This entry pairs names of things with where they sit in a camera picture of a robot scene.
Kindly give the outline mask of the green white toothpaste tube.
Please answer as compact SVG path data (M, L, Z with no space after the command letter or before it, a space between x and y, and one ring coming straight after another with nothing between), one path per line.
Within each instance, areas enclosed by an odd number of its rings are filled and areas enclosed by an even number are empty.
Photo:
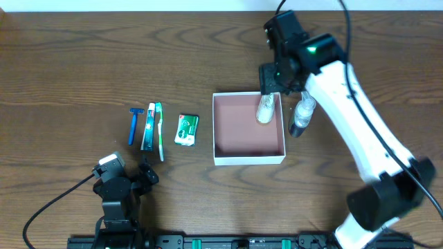
M156 104L149 103L147 109L147 118L145 122L141 151L152 151L154 146L154 127L155 127Z

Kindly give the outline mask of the clear bottle with dark base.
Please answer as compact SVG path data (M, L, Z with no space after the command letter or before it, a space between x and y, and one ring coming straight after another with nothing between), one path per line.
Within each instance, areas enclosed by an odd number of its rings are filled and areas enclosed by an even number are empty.
M289 123L289 133L292 137L298 138L302 135L311 121L315 108L315 99L307 91L303 91Z

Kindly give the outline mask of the white cream tube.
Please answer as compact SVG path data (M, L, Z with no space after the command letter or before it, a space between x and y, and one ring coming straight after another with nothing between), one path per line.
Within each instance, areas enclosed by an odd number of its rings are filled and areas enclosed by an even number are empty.
M274 94L262 95L256 112L256 120L261 124L269 123L272 120L274 109Z

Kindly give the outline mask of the blue disposable razor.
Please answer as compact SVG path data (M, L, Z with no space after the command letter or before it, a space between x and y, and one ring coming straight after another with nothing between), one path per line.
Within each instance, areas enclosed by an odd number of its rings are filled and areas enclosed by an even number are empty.
M138 122L138 115L143 114L145 110L139 108L131 108L129 112L132 114L132 122L129 130L128 145L131 146L134 143L134 138L136 134L136 125Z

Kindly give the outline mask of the green white toothbrush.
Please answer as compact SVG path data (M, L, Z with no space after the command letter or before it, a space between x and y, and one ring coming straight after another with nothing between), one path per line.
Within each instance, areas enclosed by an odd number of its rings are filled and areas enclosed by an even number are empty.
M163 152L163 106L160 102L155 103L155 111L159 114L159 123L158 123L158 134L159 134L159 157L160 160L164 161L164 152Z

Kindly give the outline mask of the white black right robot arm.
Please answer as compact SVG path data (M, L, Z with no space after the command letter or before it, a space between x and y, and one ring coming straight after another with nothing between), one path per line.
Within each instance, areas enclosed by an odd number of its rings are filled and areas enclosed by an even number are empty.
M331 35L269 33L267 42L274 61L259 69L261 91L299 92L321 106L354 158L364 186L347 196L349 214L333 236L337 248L366 248L432 198L435 166L394 137L363 92L348 49Z

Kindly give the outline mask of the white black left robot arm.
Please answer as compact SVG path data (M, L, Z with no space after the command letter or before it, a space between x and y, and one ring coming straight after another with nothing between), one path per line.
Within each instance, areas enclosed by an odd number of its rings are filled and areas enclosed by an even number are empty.
M100 159L92 173L98 179L93 192L102 199L104 212L96 223L92 248L154 248L152 235L138 220L140 197L159 182L147 157L142 157L133 176L125 172L118 152Z

